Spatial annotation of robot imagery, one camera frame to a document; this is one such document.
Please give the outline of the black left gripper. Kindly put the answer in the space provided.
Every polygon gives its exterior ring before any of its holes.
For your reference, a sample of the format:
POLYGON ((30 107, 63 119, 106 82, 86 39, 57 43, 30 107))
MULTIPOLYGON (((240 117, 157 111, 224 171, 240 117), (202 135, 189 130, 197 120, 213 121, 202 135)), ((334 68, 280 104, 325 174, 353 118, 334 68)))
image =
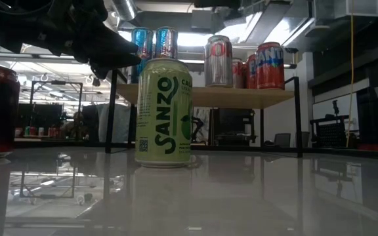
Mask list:
POLYGON ((140 64, 138 46, 104 24, 102 0, 46 1, 41 13, 41 47, 53 55, 68 54, 89 62, 93 74, 105 79, 109 71, 140 64))

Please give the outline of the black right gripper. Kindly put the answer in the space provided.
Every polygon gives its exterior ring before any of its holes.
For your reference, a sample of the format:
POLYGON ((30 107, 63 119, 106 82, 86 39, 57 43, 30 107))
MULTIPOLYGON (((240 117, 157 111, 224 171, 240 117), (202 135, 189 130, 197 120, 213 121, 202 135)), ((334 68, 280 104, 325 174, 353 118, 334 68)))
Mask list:
POLYGON ((207 7, 228 7, 231 9, 238 9, 241 6, 240 0, 194 0, 196 8, 207 7))

